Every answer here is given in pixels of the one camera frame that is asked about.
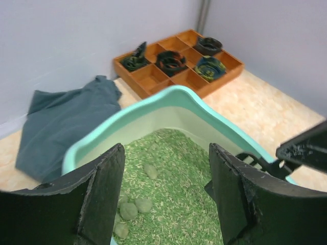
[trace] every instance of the beige table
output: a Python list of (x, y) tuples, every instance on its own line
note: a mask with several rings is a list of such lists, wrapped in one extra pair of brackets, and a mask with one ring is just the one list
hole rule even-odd
[[(123, 93), (120, 99), (122, 107), (140, 100), (122, 79), (115, 82)], [(272, 156), (280, 143), (324, 120), (247, 71), (204, 101), (244, 130)], [(38, 184), (14, 167), (20, 136), (21, 131), (18, 131), (0, 140), (0, 189), (18, 190)], [(301, 186), (327, 191), (327, 175), (323, 173), (301, 167), (291, 177)]]

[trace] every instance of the vertical pole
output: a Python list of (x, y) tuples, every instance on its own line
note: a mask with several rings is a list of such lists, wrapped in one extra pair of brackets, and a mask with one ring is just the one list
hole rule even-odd
[(203, 34), (211, 0), (202, 0), (196, 31)]

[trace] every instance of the wooden tray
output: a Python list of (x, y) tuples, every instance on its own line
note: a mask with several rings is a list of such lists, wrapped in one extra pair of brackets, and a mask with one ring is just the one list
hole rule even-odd
[[(150, 64), (133, 72), (129, 72), (120, 63), (122, 59), (131, 55), (132, 52), (121, 55), (113, 60), (114, 69), (142, 99), (175, 84), (184, 85), (203, 98), (238, 77), (244, 68), (244, 64), (225, 50), (222, 50), (214, 57), (225, 65), (226, 74), (210, 83), (207, 82), (193, 71), (193, 68), (202, 57), (199, 52), (192, 48), (196, 44), (198, 36), (203, 37), (194, 30), (188, 30), (148, 45), (145, 56)], [(186, 65), (188, 68), (173, 77), (168, 77), (154, 64), (157, 55), (166, 50), (182, 53), (187, 59)]]

